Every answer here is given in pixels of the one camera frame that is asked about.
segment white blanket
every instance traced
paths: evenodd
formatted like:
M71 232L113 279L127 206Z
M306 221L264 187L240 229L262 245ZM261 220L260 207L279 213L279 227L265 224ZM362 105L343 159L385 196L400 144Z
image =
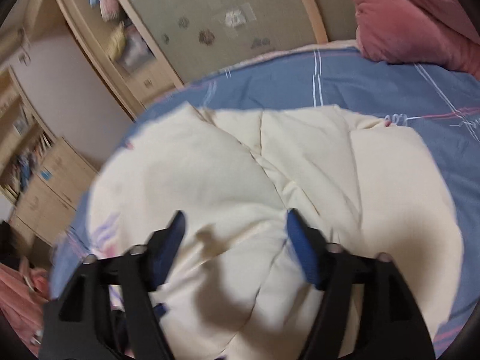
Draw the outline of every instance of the white blanket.
M111 257L183 210L185 238L153 296L169 310L161 323L176 358L292 360L322 294L287 241L289 208L353 254L392 254L432 337L448 318L462 239L428 149L408 127L336 106L184 105L111 158L92 188L88 230L94 252ZM354 299L343 354L356 338Z

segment pink pillow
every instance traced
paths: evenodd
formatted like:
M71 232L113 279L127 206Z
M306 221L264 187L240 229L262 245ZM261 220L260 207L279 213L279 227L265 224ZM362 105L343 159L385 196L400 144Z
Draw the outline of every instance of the pink pillow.
M480 80L480 36L457 0L354 0L364 57L425 62Z

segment blue bed sheet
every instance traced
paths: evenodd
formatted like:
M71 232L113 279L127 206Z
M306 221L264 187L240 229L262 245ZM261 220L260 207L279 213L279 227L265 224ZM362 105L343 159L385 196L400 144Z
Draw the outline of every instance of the blue bed sheet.
M457 298L449 322L434 340L437 356L448 347L480 297L479 81L434 65L374 63L353 48L303 52L237 70L226 69L171 93L139 117L122 144L143 125L183 102L213 109L276 110L337 104L414 128L450 189L464 239ZM88 247L83 207L56 253L51 278L54 297L61 293L80 261L79 251L87 253Z

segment ceiling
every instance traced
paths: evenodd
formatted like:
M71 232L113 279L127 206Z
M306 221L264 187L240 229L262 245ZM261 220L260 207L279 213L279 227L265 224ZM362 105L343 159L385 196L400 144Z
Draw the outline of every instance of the ceiling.
M18 30L23 25L23 17L28 5L28 0L17 0L9 15L0 27L0 37L11 30Z

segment pink garment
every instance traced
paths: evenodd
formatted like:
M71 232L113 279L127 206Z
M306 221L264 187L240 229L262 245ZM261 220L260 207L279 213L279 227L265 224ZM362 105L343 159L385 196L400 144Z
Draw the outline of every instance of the pink garment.
M20 271L0 264L0 309L15 333L38 356L39 345L32 342L43 329L42 306L48 301L47 272L30 269L23 258Z
M103 21L117 19L120 16L120 3L118 0L100 0L100 12Z
M457 0L354 0L364 57L424 62L480 80L480 36Z

